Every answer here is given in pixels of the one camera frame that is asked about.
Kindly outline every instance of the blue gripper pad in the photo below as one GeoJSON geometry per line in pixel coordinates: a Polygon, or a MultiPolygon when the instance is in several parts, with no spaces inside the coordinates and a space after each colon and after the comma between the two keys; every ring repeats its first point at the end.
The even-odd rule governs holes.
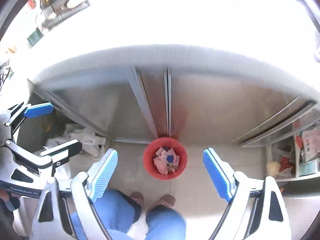
{"type": "Polygon", "coordinates": [[[95,176],[94,180],[92,181],[92,191],[89,195],[89,198],[94,203],[98,198],[101,198],[104,191],[106,190],[108,183],[111,179],[113,172],[118,164],[118,153],[116,150],[113,150],[100,170],[98,171],[97,175],[95,176]]]}
{"type": "Polygon", "coordinates": [[[28,107],[24,111],[23,116],[27,118],[33,118],[44,114],[50,114],[52,111],[53,105],[51,103],[44,103],[28,107]]]}
{"type": "Polygon", "coordinates": [[[230,203],[236,190],[233,169],[223,162],[212,148],[203,152],[203,163],[219,196],[230,203]]]}

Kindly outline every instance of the stainless steel panel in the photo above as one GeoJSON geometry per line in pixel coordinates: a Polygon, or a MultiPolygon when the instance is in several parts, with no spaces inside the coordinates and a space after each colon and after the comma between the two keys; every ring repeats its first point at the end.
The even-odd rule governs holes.
{"type": "Polygon", "coordinates": [[[249,141],[244,142],[241,146],[262,147],[271,145],[307,129],[320,120],[320,111],[316,109],[316,106],[316,103],[310,103],[283,123],[249,141]]]}
{"type": "Polygon", "coordinates": [[[156,124],[153,119],[151,109],[148,103],[147,95],[142,84],[140,73],[137,72],[137,70],[134,67],[130,67],[128,69],[128,80],[131,89],[138,101],[142,114],[145,120],[147,121],[151,133],[153,134],[155,139],[159,138],[156,124]]]}
{"type": "Polygon", "coordinates": [[[140,69],[139,73],[158,135],[159,137],[168,136],[164,70],[140,69]]]}
{"type": "Polygon", "coordinates": [[[112,138],[153,140],[129,82],[51,92],[112,138]]]}
{"type": "Polygon", "coordinates": [[[172,137],[183,143],[228,143],[295,97],[225,76],[172,70],[172,137]]]}
{"type": "MultiPolygon", "coordinates": [[[[282,105],[281,102],[276,102],[276,100],[274,100],[271,103],[274,105],[276,104],[282,105]]],[[[297,113],[307,105],[308,105],[308,102],[304,98],[298,96],[295,99],[293,99],[288,105],[282,108],[280,111],[276,112],[274,115],[270,115],[270,117],[266,119],[264,122],[260,123],[255,128],[239,136],[238,138],[235,138],[234,140],[232,140],[232,142],[239,143],[239,142],[244,142],[251,138],[254,138],[257,135],[260,135],[261,133],[285,121],[287,118],[291,117],[292,115],[294,115],[295,113],[297,113]]]]}

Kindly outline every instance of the blue jeans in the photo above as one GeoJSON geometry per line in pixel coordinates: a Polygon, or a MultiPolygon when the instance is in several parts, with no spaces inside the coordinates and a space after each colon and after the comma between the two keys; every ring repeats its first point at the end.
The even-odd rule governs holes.
{"type": "MultiPolygon", "coordinates": [[[[141,206],[119,190],[106,190],[94,207],[113,240],[131,239],[126,235],[130,226],[138,221],[141,206]]],[[[79,240],[86,240],[77,213],[71,215],[79,240]]],[[[173,209],[157,206],[146,216],[149,231],[145,240],[185,240],[186,223],[173,209]]]]}

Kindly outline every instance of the box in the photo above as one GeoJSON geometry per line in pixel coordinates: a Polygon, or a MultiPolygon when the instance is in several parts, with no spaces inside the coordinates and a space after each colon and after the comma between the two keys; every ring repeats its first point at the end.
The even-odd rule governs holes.
{"type": "Polygon", "coordinates": [[[303,162],[312,161],[320,157],[320,127],[305,130],[302,132],[304,146],[303,162]]]}
{"type": "Polygon", "coordinates": [[[299,165],[298,176],[314,174],[320,171],[320,158],[299,165]]]}

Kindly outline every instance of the blue bottle cap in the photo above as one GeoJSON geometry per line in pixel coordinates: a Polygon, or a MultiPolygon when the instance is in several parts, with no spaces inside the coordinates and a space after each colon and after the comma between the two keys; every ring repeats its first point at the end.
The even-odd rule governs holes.
{"type": "Polygon", "coordinates": [[[167,161],[168,161],[169,163],[173,163],[173,155],[168,155],[168,156],[167,156],[167,161]]]}

